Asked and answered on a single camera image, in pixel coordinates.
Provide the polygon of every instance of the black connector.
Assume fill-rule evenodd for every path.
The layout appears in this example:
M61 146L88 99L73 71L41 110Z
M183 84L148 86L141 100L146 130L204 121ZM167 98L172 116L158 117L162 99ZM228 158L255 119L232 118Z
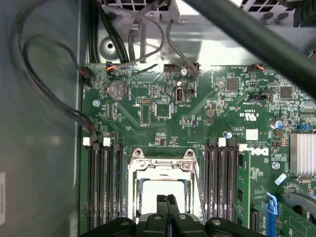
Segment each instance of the black connector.
M251 209L250 229L255 232L259 231L259 212L254 208Z

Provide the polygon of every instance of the heatsink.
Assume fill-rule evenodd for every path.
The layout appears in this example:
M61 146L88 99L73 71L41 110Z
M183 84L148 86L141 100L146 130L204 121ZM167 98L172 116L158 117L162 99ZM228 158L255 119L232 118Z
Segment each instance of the heatsink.
M316 134L290 135L290 171L316 175Z

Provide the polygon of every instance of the capacitor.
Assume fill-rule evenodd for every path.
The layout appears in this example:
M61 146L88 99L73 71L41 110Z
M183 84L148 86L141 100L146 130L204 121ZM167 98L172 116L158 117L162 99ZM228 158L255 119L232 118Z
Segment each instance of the capacitor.
M270 126L272 129L282 129L283 122L281 120L272 120Z
M233 135L231 132L225 131L223 132L223 137L225 137L226 139L231 139Z

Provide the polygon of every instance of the gray cable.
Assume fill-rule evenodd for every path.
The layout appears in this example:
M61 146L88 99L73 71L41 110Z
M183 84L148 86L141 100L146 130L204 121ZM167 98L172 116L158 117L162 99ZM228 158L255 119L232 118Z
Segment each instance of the gray cable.
M12 24L10 38L10 51L12 60L16 69L30 83L32 88L37 93L39 93L39 95L48 100L52 105L54 105L60 112L65 114L67 117L76 121L79 125L87 129L87 131L89 131L89 134L91 135L92 140L95 141L97 140L97 137L95 136L96 134L94 132L94 129L92 125L87 122L87 119L82 115L82 113L70 108L69 106L65 105L62 101L60 101L58 97L56 97L56 95L54 95L52 91L50 91L49 88L41 80L38 80L38 78L36 78L36 76L33 75L32 71L29 69L27 62L24 60L23 57L23 52L21 49L21 35L23 33L24 24L27 18L30 16L30 14L33 13L35 9L49 1L52 0L38 1L34 4L31 4L23 8L23 10L21 10L17 14Z
M125 9L122 9L122 8L118 8L118 7L111 7L111 6L107 6L108 9L113 9L113 10L121 10L121 11L124 11L124 12L127 12L129 14L133 14L133 15L138 15L137 12L133 12L133 11L129 11L129 10L125 10ZM143 19L146 19L146 20L149 20L151 23L153 23L154 25L156 25L161 33L161 43L160 43L160 46L153 52L151 53L148 53L146 54L145 56L143 57L140 57L138 59L135 59L133 61L130 61L130 62L127 62L127 63L121 63L121 64L116 64L116 68L121 68L121 67L126 67L126 66L130 66L130 65L134 65L135 63L138 63L138 62L141 62L143 60L145 60L146 58L160 52L163 48L163 45L164 45L164 40L165 40L165 37L164 37L164 32L163 32L163 29L161 28L161 26L154 20L152 20L150 17L147 17L147 16L142 16Z
M146 15L150 11L155 11L164 0L157 0L155 2L152 2L148 5L146 5L143 9L140 10L140 12L136 15L136 18L134 20L134 24L140 24L143 20L143 16ZM134 50L134 37L138 35L138 32L136 30L130 29L128 34L128 54L129 54L129 60L133 61L135 60L135 50Z
M198 74L198 69L194 66L194 64L180 50L178 50L177 47L173 44L173 42L171 40L171 36L170 36L172 24L173 24L173 20L170 20L170 22L167 26L167 30L166 30L166 38L167 38L168 44L176 52L176 54L178 54L180 56L180 58L182 58L186 62L186 64L188 66L190 66L195 73Z

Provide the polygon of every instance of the white label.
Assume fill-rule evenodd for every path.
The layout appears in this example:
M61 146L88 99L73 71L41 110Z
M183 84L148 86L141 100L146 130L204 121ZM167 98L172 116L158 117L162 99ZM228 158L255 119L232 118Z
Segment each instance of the white label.
M246 129L246 140L248 141L258 141L259 132L257 129Z
M281 174L281 175L275 180L275 184L279 186L285 179L286 179L286 174Z
M0 226L5 223L5 173L0 173Z

